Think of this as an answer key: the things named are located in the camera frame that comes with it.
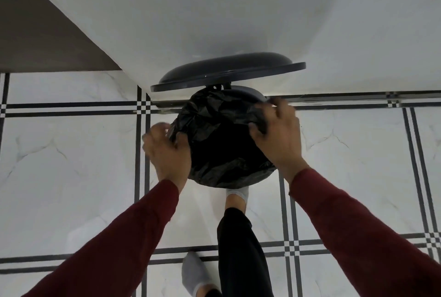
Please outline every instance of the dark gray lid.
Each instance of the dark gray lid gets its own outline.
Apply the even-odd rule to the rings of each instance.
[[[293,64],[284,55],[258,52],[192,62],[176,67],[151,86],[153,92],[261,78],[300,71],[305,62]]]

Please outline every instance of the gray sock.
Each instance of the gray sock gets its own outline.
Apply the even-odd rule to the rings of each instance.
[[[200,287],[212,284],[207,268],[195,252],[188,252],[184,257],[182,262],[182,284],[193,297],[196,297]]]
[[[227,189],[227,196],[229,194],[236,194],[243,198],[245,201],[245,205],[248,203],[248,188],[249,187],[243,187],[239,189]]]

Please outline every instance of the red sleeve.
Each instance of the red sleeve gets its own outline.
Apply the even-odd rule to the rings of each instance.
[[[290,195],[361,297],[441,296],[441,266],[312,169]]]
[[[129,297],[178,200],[178,188],[171,181],[159,182],[25,296]]]

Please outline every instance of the floor tile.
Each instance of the floor tile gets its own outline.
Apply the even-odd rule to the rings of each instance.
[[[136,116],[7,118],[0,257],[71,253],[134,201]]]
[[[331,254],[300,256],[300,270],[304,296],[359,296]]]
[[[441,108],[416,108],[421,146],[432,194],[438,231],[441,230]]]
[[[151,124],[172,122],[176,115],[151,115]],[[150,164],[150,186],[157,183]],[[189,180],[171,221],[165,227],[159,248],[217,244],[217,227],[223,216],[225,189],[199,185]],[[250,187],[246,216],[260,242],[283,240],[278,173]]]
[[[123,71],[12,73],[8,104],[136,101],[136,89]]]
[[[17,297],[27,293],[49,273],[0,275],[0,296]]]
[[[285,258],[267,258],[269,276],[275,297],[286,297],[288,285],[286,279]],[[218,261],[204,262],[213,282],[220,287]],[[147,267],[147,297],[189,296],[182,285],[181,263],[150,265]]]
[[[398,233],[423,232],[401,109],[298,112],[311,167]],[[300,239],[318,239],[296,204]]]

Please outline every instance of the person's left hand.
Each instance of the person's left hand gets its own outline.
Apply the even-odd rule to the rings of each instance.
[[[181,193],[191,168],[190,146],[187,135],[178,133],[173,144],[166,133],[168,123],[158,123],[142,136],[142,149],[155,166],[158,180],[170,180]]]

